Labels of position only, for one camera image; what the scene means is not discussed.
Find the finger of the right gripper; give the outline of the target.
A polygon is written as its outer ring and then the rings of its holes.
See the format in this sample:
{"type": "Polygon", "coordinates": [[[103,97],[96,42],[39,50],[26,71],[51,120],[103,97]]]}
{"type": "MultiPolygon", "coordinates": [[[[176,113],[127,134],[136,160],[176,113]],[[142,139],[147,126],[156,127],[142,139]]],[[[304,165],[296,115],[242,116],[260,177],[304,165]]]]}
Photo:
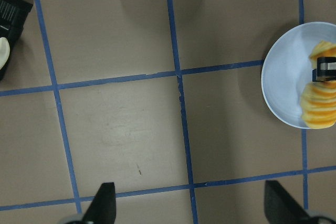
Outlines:
{"type": "Polygon", "coordinates": [[[312,71],[313,82],[335,81],[335,57],[319,57],[312,71]]]}

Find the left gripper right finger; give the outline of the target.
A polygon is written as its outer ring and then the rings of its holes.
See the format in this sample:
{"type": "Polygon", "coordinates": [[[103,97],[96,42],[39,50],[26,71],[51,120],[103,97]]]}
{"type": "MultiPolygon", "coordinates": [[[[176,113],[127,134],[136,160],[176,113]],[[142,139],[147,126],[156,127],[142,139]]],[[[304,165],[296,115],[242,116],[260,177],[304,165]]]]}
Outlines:
{"type": "Polygon", "coordinates": [[[277,180],[265,181],[264,213],[268,223],[315,223],[277,180]]]}

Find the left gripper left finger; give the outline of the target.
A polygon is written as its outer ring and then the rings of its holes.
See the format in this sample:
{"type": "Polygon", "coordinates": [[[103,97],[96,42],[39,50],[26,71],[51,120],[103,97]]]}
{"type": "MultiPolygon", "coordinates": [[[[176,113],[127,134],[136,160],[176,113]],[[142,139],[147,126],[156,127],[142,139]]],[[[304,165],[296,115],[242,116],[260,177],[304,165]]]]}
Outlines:
{"type": "Polygon", "coordinates": [[[81,223],[114,224],[117,215],[115,185],[102,183],[81,223]]]}

